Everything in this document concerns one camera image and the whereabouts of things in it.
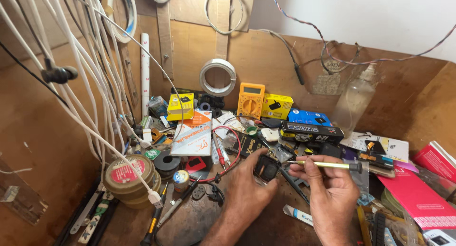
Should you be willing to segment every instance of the white tube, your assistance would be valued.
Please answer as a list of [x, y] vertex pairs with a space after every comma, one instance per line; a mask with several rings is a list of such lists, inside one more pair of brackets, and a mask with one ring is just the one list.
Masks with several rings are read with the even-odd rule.
[[147, 54], [149, 51], [149, 34], [141, 33], [141, 45], [144, 47], [141, 49], [141, 113], [144, 118], [149, 115], [149, 89], [151, 85], [149, 80], [150, 58]]

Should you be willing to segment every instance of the screwdriver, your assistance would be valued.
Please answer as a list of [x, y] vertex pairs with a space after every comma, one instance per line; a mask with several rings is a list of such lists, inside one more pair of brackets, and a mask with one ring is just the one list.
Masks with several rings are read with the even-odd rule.
[[[300, 164], [304, 165], [305, 161], [287, 161], [288, 163]], [[357, 171], [358, 173], [362, 173], [362, 164], [361, 162], [353, 163], [353, 164], [342, 164], [342, 163], [330, 163], [330, 162], [314, 162], [315, 165], [318, 167], [333, 167], [333, 168], [343, 168], [348, 169], [350, 171]]]
[[220, 161], [220, 164], [223, 166], [223, 169], [226, 171], [227, 169], [225, 168], [225, 157], [222, 155], [222, 150], [220, 150], [220, 145], [219, 141], [217, 140], [217, 135], [215, 132], [212, 132], [212, 135], [214, 137], [214, 144], [215, 144], [215, 149], [217, 150], [218, 154], [218, 160]]
[[[165, 188], [162, 191], [161, 194], [161, 199], [160, 201], [162, 202], [163, 206], [165, 206], [165, 200], [166, 200], [166, 189], [168, 188], [168, 182], [165, 185]], [[152, 245], [152, 236], [155, 228], [155, 224], [157, 223], [157, 220], [160, 218], [160, 215], [162, 214], [163, 208], [156, 208], [154, 214], [152, 215], [152, 222], [151, 226], [149, 227], [149, 231], [147, 234], [145, 234], [144, 239], [140, 242], [141, 246], [151, 246]]]
[[195, 180], [193, 183], [191, 183], [191, 185], [188, 186], [187, 190], [185, 190], [185, 192], [179, 197], [179, 199], [176, 201], [176, 203], [174, 203], [174, 205], [170, 208], [170, 210], [168, 210], [168, 212], [162, 217], [162, 219], [160, 219], [160, 221], [157, 224], [157, 228], [159, 228], [163, 224], [163, 222], [165, 222], [171, 216], [171, 214], [179, 206], [179, 204], [182, 203], [182, 201], [184, 201], [184, 199], [191, 192], [193, 192], [193, 190], [197, 187], [198, 181], [200, 178], [201, 178], [201, 176], [197, 180]]

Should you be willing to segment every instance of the digital multimeter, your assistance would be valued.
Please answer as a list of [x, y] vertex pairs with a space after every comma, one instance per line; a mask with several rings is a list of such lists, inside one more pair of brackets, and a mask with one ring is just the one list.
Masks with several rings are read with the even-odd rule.
[[237, 106], [238, 115], [247, 115], [259, 119], [264, 96], [265, 85], [242, 82]]

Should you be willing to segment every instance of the black box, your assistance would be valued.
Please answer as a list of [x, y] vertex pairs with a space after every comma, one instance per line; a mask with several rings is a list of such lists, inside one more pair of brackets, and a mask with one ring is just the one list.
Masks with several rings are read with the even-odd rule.
[[282, 121], [280, 136], [283, 140], [315, 143], [326, 142], [338, 145], [345, 135], [338, 127]]

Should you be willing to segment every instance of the clear plastic bottle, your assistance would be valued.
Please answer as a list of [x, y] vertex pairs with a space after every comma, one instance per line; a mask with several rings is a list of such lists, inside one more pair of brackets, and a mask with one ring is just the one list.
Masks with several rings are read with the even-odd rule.
[[342, 129], [345, 138], [351, 135], [375, 94], [374, 77], [375, 63], [372, 63], [358, 79], [348, 83], [329, 118], [335, 127]]

